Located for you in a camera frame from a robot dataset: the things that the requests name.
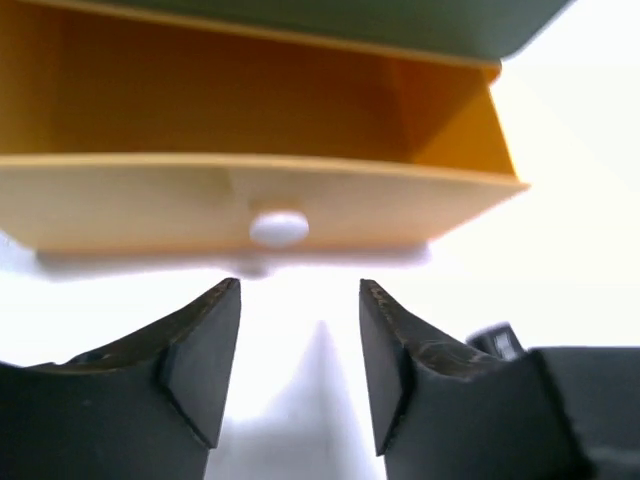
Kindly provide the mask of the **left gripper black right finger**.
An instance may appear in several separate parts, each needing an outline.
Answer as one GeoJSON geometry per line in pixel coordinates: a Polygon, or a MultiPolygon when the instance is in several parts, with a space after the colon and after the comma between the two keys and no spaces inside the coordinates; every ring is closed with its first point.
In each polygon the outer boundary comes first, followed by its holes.
{"type": "Polygon", "coordinates": [[[545,347],[505,361],[362,280],[378,456],[391,479],[635,479],[639,352],[545,347]]]}

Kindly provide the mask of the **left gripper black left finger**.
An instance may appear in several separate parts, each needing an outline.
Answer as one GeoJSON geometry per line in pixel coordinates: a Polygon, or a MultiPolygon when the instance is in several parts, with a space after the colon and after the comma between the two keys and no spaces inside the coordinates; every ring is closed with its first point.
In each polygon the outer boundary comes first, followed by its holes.
{"type": "Polygon", "coordinates": [[[217,446],[241,313],[227,278],[64,364],[1,367],[5,479],[201,479],[217,446]]]}

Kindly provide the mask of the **yellow bottom drawer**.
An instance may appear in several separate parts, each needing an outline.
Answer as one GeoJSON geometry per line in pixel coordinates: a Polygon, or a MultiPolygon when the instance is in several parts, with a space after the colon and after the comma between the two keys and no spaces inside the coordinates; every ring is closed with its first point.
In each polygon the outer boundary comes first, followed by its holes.
{"type": "Polygon", "coordinates": [[[1,228],[43,254],[436,239],[526,190],[498,59],[277,27],[265,4],[5,1],[1,228]]]}

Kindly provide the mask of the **green drawer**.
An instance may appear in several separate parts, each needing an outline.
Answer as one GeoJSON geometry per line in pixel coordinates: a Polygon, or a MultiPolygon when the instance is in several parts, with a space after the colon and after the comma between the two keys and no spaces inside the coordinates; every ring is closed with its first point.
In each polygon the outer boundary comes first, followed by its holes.
{"type": "Polygon", "coordinates": [[[564,0],[192,0],[126,6],[482,61],[520,50],[564,0]]]}

